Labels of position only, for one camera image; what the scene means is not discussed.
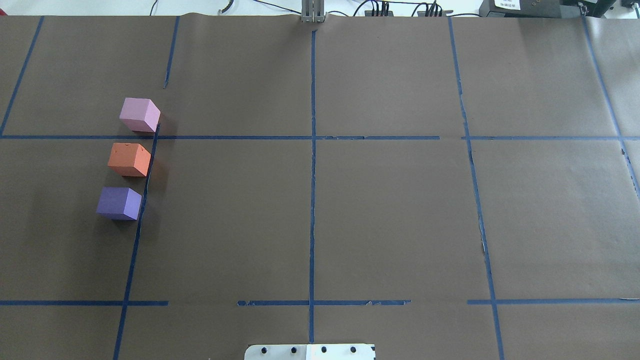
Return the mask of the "orange foam cube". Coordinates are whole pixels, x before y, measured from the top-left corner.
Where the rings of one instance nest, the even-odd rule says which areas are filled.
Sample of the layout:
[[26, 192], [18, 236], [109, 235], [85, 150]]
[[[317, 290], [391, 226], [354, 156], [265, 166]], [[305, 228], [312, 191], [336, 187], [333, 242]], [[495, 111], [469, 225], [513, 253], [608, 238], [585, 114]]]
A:
[[139, 143], [112, 144], [107, 166], [123, 177], [147, 177], [151, 153]]

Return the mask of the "pink foam cube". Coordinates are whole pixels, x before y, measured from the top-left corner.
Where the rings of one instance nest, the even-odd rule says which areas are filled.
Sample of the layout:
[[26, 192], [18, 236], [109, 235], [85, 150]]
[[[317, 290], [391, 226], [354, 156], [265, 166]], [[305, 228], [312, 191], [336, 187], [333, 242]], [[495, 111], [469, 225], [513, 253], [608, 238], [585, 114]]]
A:
[[126, 97], [119, 120], [132, 132], [155, 133], [161, 114], [151, 99]]

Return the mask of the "purple foam cube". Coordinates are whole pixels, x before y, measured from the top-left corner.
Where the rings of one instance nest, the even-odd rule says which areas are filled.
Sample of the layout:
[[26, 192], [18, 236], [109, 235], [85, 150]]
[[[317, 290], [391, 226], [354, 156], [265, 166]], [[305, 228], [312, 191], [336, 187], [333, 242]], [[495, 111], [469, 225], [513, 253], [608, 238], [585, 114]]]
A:
[[137, 221], [142, 195], [130, 187], [103, 187], [96, 214], [118, 221]]

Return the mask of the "black device box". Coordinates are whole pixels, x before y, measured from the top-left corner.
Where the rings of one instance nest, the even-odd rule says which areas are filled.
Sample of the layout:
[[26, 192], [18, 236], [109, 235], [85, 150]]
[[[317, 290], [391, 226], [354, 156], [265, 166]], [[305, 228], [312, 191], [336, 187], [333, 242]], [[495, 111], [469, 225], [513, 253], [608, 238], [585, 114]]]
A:
[[483, 0], [482, 18], [601, 18], [615, 0]]

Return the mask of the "grey aluminium post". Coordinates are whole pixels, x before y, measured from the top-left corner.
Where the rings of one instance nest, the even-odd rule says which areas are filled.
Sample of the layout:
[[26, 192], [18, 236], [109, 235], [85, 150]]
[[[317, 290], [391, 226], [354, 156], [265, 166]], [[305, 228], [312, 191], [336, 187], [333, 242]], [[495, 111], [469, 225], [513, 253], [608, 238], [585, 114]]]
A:
[[303, 23], [324, 23], [326, 16], [325, 0], [301, 1], [301, 21]]

